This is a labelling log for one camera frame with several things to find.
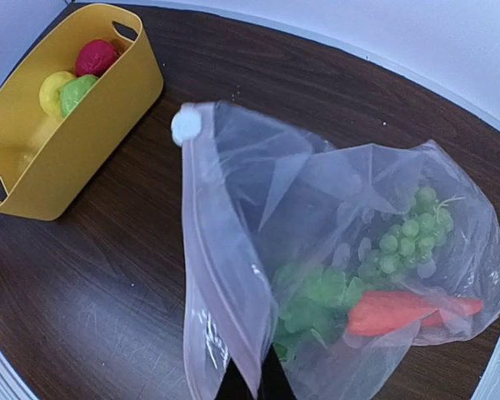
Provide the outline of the green toy apple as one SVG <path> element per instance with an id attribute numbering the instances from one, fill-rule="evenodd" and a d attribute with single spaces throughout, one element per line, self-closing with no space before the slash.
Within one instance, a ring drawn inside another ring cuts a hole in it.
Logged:
<path id="1" fill-rule="evenodd" d="M 86 74 L 71 82 L 66 83 L 61 92 L 61 111 L 65 118 L 86 96 L 91 88 L 96 84 L 98 77 Z"/>

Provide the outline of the green toy grape bunch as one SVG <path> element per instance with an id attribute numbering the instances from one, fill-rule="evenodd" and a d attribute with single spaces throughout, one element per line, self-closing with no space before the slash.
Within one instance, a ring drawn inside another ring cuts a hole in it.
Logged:
<path id="1" fill-rule="evenodd" d="M 449 206 L 461 199 L 454 195 L 441 200 L 433 187 L 418 188 L 407 213 L 362 256 L 357 275 L 367 285 L 383 288 L 401 282 L 419 265 L 432 261 L 454 228 Z"/>

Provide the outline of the green toy leaf vegetable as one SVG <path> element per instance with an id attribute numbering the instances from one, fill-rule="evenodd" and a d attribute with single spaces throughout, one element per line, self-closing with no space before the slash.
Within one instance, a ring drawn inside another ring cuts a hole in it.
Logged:
<path id="1" fill-rule="evenodd" d="M 323 348 L 334 344 L 367 284 L 336 267 L 318 265 L 308 271 L 287 264 L 275 272 L 272 288 L 279 300 L 272 345 L 280 362 L 287 364 L 309 343 Z"/>

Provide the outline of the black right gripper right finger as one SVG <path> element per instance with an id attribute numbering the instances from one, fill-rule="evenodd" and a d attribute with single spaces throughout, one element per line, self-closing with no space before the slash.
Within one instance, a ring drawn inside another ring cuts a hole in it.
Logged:
<path id="1" fill-rule="evenodd" d="M 293 400 L 294 394 L 273 346 L 262 363 L 260 400 Z"/>

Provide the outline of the orange toy carrot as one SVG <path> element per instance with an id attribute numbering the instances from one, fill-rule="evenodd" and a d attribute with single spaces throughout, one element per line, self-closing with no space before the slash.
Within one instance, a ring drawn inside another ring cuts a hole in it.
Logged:
<path id="1" fill-rule="evenodd" d="M 439 327 L 482 311 L 483 301 L 444 296 L 429 300 L 404 291 L 368 291 L 349 311 L 346 331 L 360 337 L 376 337 L 420 322 L 423 328 Z"/>

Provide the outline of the clear zip top bag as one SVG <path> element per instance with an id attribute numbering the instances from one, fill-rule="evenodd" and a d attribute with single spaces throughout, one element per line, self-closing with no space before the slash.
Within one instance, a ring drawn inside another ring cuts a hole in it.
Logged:
<path id="1" fill-rule="evenodd" d="M 304 346 L 282 368 L 296 399 L 369 399 L 414 346 L 476 337 L 500 315 L 500 227 L 493 205 L 434 142 L 336 148 L 317 134 L 227 102 L 189 103 L 172 119 L 182 151 L 186 269 L 183 354 L 195 399 L 213 399 L 232 359 L 254 398 L 278 322 L 275 272 L 318 265 L 358 276 L 362 256 L 430 186 L 454 228 L 401 282 L 429 300 L 478 298 L 482 311 L 439 327 L 347 333 Z"/>

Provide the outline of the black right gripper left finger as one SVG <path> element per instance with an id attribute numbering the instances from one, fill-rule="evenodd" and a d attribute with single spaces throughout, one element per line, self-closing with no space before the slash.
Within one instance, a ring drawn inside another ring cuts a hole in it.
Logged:
<path id="1" fill-rule="evenodd" d="M 232 359 L 227 365 L 216 400 L 253 400 L 253 395 Z"/>

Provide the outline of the yellow toy lemon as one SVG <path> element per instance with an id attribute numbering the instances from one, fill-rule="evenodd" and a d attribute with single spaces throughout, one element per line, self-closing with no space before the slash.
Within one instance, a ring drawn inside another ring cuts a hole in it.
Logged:
<path id="1" fill-rule="evenodd" d="M 42 110 L 50 117 L 60 118 L 61 92 L 63 87 L 76 76 L 68 71 L 54 72 L 43 81 L 39 88 L 38 99 Z"/>

